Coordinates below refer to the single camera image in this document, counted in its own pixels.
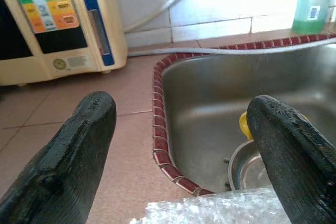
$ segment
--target wall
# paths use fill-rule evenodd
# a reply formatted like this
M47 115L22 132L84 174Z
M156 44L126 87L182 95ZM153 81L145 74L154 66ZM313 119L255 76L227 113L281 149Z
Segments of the wall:
M146 17L167 0L118 0L124 26ZM290 28L297 0L181 0L126 34L130 47ZM330 4L330 16L336 0Z

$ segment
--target white hose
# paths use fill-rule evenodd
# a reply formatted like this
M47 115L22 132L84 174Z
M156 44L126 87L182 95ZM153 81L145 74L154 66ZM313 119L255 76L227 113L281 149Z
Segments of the white hose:
M336 38L314 41L305 44L299 44L288 47L275 47L267 49L246 49L246 50L229 50L229 49L212 49L212 48L162 48L144 51L130 52L128 57L145 56L145 55L159 55L159 54L174 54L177 52L193 52L202 54L214 55L260 55L260 54L273 54L276 52L289 52L298 49L311 48L316 46L327 45L336 43Z
M168 0L166 3L164 3L159 9L157 9L156 11L154 11L151 15L149 15L146 18L143 18L142 20L126 27L124 29L125 33L128 33L140 26L143 26L145 24L147 24L149 21L153 20L154 18L156 18L157 16L159 16L163 11L167 10L169 7L171 7L172 5L176 4L179 0Z

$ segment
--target plastic bottle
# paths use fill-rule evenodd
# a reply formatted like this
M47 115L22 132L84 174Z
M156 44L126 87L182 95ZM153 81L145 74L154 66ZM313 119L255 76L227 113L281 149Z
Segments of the plastic bottle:
M330 0L298 0L292 26L300 34L317 34L323 30Z

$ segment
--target tiled countertop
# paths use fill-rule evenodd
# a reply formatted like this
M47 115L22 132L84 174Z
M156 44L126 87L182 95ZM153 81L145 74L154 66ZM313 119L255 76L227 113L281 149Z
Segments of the tiled countertop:
M158 45L217 47L293 36L289 30ZM166 55L131 58L110 74L90 73L21 88L0 100L0 197L33 155L47 144L77 103L104 90L117 104L117 125L87 223L129 223L148 202L191 197L173 184L152 156L152 69Z

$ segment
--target bottle label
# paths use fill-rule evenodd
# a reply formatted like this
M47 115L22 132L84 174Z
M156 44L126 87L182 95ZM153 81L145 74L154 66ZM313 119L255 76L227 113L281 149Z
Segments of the bottle label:
M317 20L319 17L321 6L316 5L316 6L310 6L310 11L307 20Z

